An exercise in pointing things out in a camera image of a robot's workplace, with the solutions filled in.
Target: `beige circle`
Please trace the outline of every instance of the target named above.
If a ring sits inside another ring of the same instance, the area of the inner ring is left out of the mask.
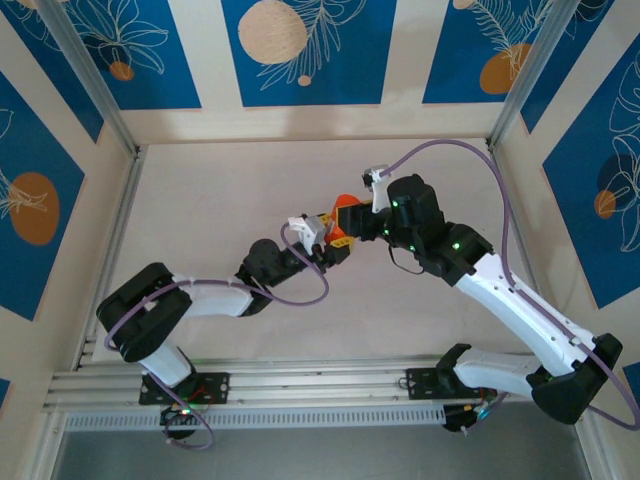
[[[298,78],[298,85],[301,87],[308,87],[311,85],[311,77],[309,75],[302,75]]]
[[[453,0],[453,8],[464,10],[476,3],[476,0]]]
[[[307,29],[300,15],[280,0],[261,0],[240,19],[242,48],[266,65],[288,62],[307,45]]]
[[[31,8],[31,9],[35,9],[36,4],[34,2],[34,0],[16,0],[18,3],[21,3],[22,5],[24,5],[27,8]],[[58,0],[58,3],[63,3],[63,2],[68,2],[69,0]]]

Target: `orange object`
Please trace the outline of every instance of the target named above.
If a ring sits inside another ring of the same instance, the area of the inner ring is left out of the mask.
[[[336,199],[336,203],[333,205],[333,209],[331,210],[331,228],[329,229],[329,233],[324,236],[324,241],[327,244],[348,236],[340,229],[340,225],[338,225],[338,209],[342,207],[351,207],[360,203],[362,202],[358,197],[354,197],[348,193],[343,193]]]

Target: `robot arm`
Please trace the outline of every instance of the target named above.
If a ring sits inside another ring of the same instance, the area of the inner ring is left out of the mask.
[[[532,398],[552,418],[575,423],[606,381],[606,375],[578,347],[586,346],[613,367],[621,350],[610,334],[595,338],[541,299],[517,277],[515,286],[504,278],[501,259],[478,232],[447,222],[432,187],[418,175],[393,180],[384,167],[365,172],[373,201],[339,198],[330,215],[289,219],[300,241],[298,254],[324,273],[351,252],[353,240],[382,239],[390,248],[413,253],[423,271],[471,296],[494,313],[535,356],[483,352],[470,345],[454,346],[437,366],[441,385],[485,387]],[[197,387],[193,365],[167,337],[184,317],[259,313],[271,299],[256,292],[274,287],[304,270],[291,250],[280,250],[272,240],[258,240],[229,284],[188,284],[160,296],[136,313],[113,337],[128,362],[138,361],[181,396]],[[151,264],[123,285],[98,308],[98,318],[110,331],[136,304],[164,286],[184,280],[163,264]],[[568,338],[527,302],[520,289],[559,319],[571,332]]]
[[[373,204],[384,207],[378,212],[366,205],[341,209],[341,228],[361,240],[382,238],[391,248],[412,252],[424,272],[484,305],[535,355],[495,354],[458,344],[438,365],[440,382],[529,397],[552,418],[575,423],[607,379],[579,345],[612,368],[622,351],[620,342],[610,334],[595,338],[513,274],[512,286],[489,242],[467,225],[446,222],[433,188],[418,175],[391,182],[367,172],[364,180],[374,193]],[[376,188],[377,182],[386,188]],[[386,201],[376,202],[377,195]],[[560,321],[571,337],[525,297]]]
[[[292,248],[322,273],[344,261],[353,245],[352,239],[338,238],[328,241],[323,249],[321,244],[329,222],[328,215],[289,219],[290,228],[300,238]],[[151,294],[180,284],[136,312],[113,335],[113,342],[126,362],[140,362],[168,387],[189,396],[198,388],[198,382],[194,381],[197,372],[168,338],[176,324],[182,318],[202,315],[255,315],[272,301],[258,291],[269,294],[270,287],[306,267],[290,249],[280,250],[270,239],[256,241],[238,272],[227,282],[198,283],[172,274],[162,263],[153,263],[105,299],[97,309],[97,316],[109,332]]]

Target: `white table surface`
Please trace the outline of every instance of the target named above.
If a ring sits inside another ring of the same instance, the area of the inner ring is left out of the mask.
[[[468,140],[485,149],[483,139]],[[370,198],[363,171],[391,164],[420,140],[345,140],[154,145],[149,148],[112,289],[151,262],[173,273],[226,279],[251,244],[279,242],[289,216],[329,211],[341,193]],[[419,173],[438,194],[448,220],[476,228],[499,249],[502,206],[489,169],[455,146],[424,150],[397,175]],[[512,269],[523,262],[513,237]],[[416,267],[401,255],[403,264]],[[475,301],[442,280],[409,275],[391,264],[382,242],[358,243],[327,275],[329,297],[313,307],[271,304],[247,318],[185,319],[171,338],[192,359],[363,358],[442,354],[456,342],[496,351],[527,351]],[[274,289],[287,299],[322,292],[303,272]],[[102,346],[94,361],[114,360]]]

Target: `white wall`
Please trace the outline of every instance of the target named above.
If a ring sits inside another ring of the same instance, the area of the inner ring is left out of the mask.
[[[397,1],[381,105],[245,109],[221,2],[170,0],[202,109],[126,111],[124,118],[141,144],[258,138],[484,137],[501,102],[422,105],[448,3]]]
[[[71,366],[129,160],[109,128],[91,141],[2,15],[0,44],[3,75],[85,173],[35,320],[0,307],[0,376],[12,382],[0,417],[0,478],[10,479],[52,373]]]
[[[542,293],[562,312],[596,334],[611,332],[624,345],[620,367],[640,360],[640,291],[598,310],[572,245],[542,163],[638,35],[636,0],[616,0],[583,55],[531,135],[520,119],[498,149],[512,186],[525,248]],[[616,373],[623,377],[621,368]],[[595,404],[627,421],[631,415],[608,382]],[[611,447],[612,473],[637,478],[640,434],[599,422]]]

